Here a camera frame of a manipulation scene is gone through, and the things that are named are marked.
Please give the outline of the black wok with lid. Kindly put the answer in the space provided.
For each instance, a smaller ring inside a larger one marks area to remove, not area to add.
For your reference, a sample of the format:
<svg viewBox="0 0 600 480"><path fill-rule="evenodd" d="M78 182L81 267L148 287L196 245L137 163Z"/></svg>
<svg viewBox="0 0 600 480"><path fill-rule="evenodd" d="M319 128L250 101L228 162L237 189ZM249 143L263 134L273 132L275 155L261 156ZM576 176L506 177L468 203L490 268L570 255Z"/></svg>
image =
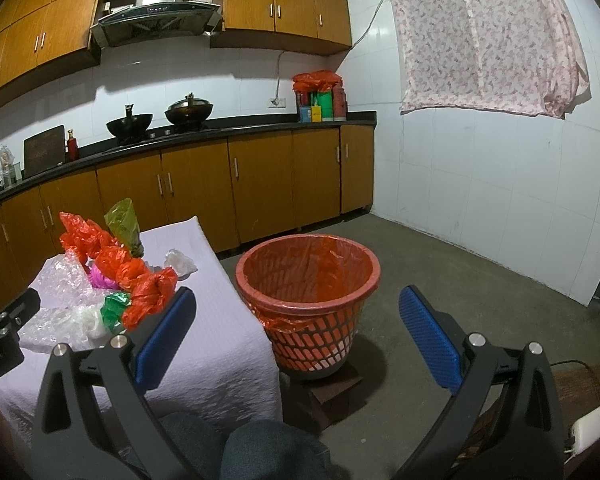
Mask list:
<svg viewBox="0 0 600 480"><path fill-rule="evenodd" d="M193 92L171 104L165 111L166 119L174 126L201 125L212 113L213 104L198 99Z"/></svg>

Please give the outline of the red plastic bag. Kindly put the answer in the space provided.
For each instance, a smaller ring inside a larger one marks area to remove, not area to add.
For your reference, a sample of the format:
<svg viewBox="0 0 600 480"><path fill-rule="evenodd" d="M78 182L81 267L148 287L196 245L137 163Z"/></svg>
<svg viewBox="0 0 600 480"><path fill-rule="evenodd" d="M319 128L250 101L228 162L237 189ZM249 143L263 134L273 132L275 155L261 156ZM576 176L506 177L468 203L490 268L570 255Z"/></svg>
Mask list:
<svg viewBox="0 0 600 480"><path fill-rule="evenodd" d="M135 330L149 315L160 313L174 296L178 274L168 266L143 276L131 294L131 305L122 314L126 330Z"/></svg>

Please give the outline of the white plastic bag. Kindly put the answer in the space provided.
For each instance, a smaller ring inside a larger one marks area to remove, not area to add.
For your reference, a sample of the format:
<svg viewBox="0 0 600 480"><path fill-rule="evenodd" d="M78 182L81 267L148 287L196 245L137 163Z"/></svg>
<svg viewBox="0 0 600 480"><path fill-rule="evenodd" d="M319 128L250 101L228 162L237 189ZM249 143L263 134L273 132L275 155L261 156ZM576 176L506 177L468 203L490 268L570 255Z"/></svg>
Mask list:
<svg viewBox="0 0 600 480"><path fill-rule="evenodd" d="M105 326L101 308L98 304L41 308L20 328L20 347L38 353L50 353L62 342L78 351L101 347L114 334Z"/></svg>

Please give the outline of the bubble wrap sheet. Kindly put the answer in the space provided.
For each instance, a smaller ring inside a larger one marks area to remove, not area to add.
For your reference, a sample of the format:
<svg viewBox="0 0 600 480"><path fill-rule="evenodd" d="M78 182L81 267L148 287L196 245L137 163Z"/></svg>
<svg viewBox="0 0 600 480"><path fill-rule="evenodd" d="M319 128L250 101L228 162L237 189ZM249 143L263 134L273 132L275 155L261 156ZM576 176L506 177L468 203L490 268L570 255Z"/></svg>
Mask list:
<svg viewBox="0 0 600 480"><path fill-rule="evenodd" d="M74 252L48 258L35 275L30 287L38 292L45 309L69 309L104 304L106 292L88 280Z"/></svg>

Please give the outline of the orange plastic bag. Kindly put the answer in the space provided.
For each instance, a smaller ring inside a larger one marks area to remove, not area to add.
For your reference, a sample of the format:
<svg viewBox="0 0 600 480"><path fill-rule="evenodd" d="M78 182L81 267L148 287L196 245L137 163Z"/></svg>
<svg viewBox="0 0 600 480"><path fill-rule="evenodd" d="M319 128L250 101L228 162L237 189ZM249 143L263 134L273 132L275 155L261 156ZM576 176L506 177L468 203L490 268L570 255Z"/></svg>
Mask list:
<svg viewBox="0 0 600 480"><path fill-rule="evenodd" d="M59 213L59 219L65 228L60 244L65 252L76 254L87 275L96 264L107 278L116 281L119 290L132 292L137 282L150 274L142 258L132 257L111 233L93 220L65 211Z"/></svg>

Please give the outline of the red bottle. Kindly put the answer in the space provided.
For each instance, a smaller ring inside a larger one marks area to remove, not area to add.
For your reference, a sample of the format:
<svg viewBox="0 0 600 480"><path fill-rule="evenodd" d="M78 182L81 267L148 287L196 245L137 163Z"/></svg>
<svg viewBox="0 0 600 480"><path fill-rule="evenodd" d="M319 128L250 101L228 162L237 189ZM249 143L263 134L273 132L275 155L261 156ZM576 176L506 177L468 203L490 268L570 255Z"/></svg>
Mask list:
<svg viewBox="0 0 600 480"><path fill-rule="evenodd" d="M74 162L78 159L79 156L79 148L78 141L74 136L74 132L72 129L68 130L68 139L67 139L67 160L68 162Z"/></svg>

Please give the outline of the clear crumpled plastic bag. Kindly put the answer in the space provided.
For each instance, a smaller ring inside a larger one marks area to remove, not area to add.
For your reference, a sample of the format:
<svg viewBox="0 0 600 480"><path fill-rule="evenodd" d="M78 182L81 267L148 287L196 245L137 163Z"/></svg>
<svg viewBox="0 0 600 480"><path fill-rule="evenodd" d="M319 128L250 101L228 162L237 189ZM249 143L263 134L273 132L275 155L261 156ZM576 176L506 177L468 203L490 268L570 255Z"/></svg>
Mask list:
<svg viewBox="0 0 600 480"><path fill-rule="evenodd" d="M198 271L198 266L196 266L194 260L175 248L169 249L166 252L163 266L171 268L180 281L185 280Z"/></svg>

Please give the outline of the dark cutting board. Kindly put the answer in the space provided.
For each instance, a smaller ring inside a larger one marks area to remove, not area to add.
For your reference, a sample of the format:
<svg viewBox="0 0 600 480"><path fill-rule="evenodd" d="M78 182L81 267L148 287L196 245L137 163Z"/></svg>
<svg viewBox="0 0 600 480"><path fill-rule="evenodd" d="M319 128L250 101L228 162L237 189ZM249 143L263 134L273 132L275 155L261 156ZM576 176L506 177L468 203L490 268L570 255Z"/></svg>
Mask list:
<svg viewBox="0 0 600 480"><path fill-rule="evenodd" d="M23 142L24 173L27 178L42 174L65 162L66 130L64 125L47 129Z"/></svg>

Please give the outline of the steel range hood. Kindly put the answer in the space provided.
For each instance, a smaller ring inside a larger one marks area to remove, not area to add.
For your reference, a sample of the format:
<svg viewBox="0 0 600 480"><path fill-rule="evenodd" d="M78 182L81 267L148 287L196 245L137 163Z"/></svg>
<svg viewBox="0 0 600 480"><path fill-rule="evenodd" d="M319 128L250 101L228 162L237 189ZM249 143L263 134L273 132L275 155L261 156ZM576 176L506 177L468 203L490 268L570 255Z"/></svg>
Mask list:
<svg viewBox="0 0 600 480"><path fill-rule="evenodd" d="M181 36L212 36L220 30L214 0L98 0L91 35L100 48Z"/></svg>

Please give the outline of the small green plastic bag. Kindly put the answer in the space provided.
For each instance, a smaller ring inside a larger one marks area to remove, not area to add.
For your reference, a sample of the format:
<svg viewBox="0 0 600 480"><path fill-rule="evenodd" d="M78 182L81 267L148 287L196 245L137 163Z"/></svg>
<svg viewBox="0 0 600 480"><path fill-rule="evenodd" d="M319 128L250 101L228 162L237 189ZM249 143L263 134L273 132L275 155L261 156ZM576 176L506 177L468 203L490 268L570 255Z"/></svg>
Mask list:
<svg viewBox="0 0 600 480"><path fill-rule="evenodd" d="M124 330L122 316L131 305L131 295L128 292L113 292L105 297L104 305L100 308L102 324L112 334Z"/></svg>

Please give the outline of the magenta plastic bag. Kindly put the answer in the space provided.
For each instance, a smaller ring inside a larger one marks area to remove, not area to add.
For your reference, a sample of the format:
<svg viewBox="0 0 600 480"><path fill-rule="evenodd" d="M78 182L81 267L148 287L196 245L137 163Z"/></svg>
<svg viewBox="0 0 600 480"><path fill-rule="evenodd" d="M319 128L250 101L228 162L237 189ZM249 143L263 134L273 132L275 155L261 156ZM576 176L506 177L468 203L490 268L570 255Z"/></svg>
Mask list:
<svg viewBox="0 0 600 480"><path fill-rule="evenodd" d="M88 280L90 281L93 288L96 289L107 289L107 290L119 290L120 287L115 280L107 278L105 274L99 270L96 264L93 264L90 272L88 272Z"/></svg>

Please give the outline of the red plastic trash basket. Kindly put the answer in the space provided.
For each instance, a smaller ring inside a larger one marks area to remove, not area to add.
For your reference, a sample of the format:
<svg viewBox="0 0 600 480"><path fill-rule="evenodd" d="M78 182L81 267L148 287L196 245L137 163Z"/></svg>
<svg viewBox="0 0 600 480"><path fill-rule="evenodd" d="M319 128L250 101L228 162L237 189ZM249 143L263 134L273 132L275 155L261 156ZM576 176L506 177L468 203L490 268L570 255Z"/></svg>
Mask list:
<svg viewBox="0 0 600 480"><path fill-rule="evenodd" d="M346 362L365 301L378 289L380 263L354 240L296 234L249 249L235 278L280 370L317 379Z"/></svg>

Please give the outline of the white tablecloth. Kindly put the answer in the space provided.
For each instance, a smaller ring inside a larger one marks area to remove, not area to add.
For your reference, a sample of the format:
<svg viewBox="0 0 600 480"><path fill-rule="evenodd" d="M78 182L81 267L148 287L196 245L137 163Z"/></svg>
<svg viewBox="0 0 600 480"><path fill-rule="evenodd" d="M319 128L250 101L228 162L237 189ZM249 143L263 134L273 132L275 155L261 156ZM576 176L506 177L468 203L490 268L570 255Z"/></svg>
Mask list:
<svg viewBox="0 0 600 480"><path fill-rule="evenodd" d="M146 399L158 416L193 412L216 429L283 417L278 368L260 322L239 298L197 218L140 234L145 261L175 248L198 271L181 284L196 297L196 318L157 389ZM0 378L0 429L31 444L34 410L50 353L22 348L23 362Z"/></svg>

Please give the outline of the glass jar on counter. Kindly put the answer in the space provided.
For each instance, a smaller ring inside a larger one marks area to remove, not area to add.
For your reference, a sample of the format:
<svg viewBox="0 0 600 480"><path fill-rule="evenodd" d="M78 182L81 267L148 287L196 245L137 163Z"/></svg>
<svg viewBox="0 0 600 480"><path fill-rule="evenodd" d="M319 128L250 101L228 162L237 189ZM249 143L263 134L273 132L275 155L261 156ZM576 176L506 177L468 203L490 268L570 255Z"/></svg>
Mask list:
<svg viewBox="0 0 600 480"><path fill-rule="evenodd" d="M0 177L3 188L12 188L22 180L20 163L6 145L0 147Z"/></svg>

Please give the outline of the red bag on boxes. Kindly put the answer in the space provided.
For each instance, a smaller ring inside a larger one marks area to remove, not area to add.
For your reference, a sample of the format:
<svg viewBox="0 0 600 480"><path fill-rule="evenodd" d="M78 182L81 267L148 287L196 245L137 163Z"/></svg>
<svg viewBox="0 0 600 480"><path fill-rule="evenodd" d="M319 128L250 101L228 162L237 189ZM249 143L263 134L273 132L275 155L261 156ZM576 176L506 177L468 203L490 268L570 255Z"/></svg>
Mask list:
<svg viewBox="0 0 600 480"><path fill-rule="evenodd" d="M298 93L329 92L337 84L342 84L342 78L331 70L316 70L301 73L292 78L292 90Z"/></svg>

